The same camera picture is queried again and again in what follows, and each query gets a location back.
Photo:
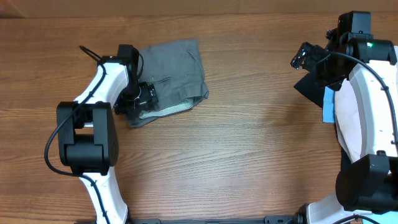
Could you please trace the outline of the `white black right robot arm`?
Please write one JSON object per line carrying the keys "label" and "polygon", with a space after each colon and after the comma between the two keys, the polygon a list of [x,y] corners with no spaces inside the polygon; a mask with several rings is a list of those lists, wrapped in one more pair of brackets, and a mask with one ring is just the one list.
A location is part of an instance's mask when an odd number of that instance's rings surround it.
{"label": "white black right robot arm", "polygon": [[374,38],[366,11],[340,15],[326,38],[325,47],[304,42],[290,64],[307,71],[295,89],[332,109],[350,165],[335,191],[302,205],[292,223],[371,221],[397,210],[397,47]]}

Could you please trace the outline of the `grey shorts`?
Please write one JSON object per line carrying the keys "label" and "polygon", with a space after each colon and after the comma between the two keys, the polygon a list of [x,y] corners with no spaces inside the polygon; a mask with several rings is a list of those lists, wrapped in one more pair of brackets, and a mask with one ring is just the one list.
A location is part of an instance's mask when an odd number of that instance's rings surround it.
{"label": "grey shorts", "polygon": [[153,84],[158,103],[152,109],[132,111],[126,116],[130,128],[192,109],[209,96],[198,41],[176,40],[139,50],[141,82]]}

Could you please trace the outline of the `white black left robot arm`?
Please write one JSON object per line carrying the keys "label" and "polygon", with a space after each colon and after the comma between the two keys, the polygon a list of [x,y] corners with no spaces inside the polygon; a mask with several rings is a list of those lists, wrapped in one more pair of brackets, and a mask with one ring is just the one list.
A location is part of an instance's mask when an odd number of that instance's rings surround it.
{"label": "white black left robot arm", "polygon": [[152,84],[140,82],[144,61],[133,45],[121,44],[115,56],[99,56],[86,47],[97,72],[86,90],[73,101],[57,106],[57,127],[50,140],[58,139],[60,161],[85,186],[96,212],[95,223],[132,223],[114,167],[119,141],[114,115],[129,121],[158,102]]}

